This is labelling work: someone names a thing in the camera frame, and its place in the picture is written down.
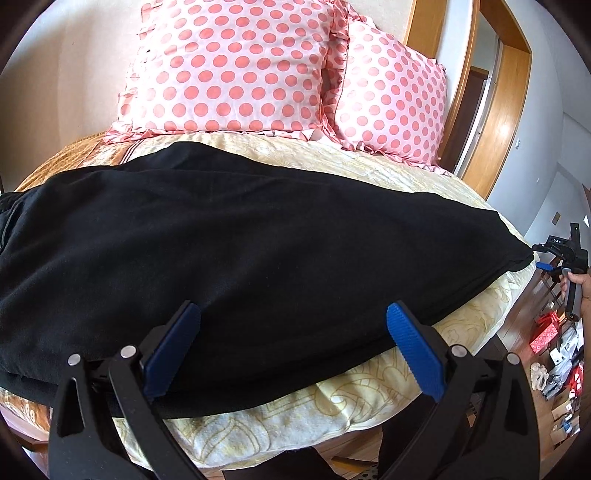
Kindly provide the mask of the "right hand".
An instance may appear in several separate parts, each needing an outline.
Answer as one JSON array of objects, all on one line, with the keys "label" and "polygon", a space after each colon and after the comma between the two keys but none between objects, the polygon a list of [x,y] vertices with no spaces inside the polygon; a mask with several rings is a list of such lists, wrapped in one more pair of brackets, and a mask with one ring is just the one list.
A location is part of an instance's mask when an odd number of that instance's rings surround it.
[{"label": "right hand", "polygon": [[568,272],[561,276],[561,293],[565,301],[568,301],[569,291],[579,285],[581,290],[580,318],[589,319],[591,310],[591,277],[588,273],[574,274]]}]

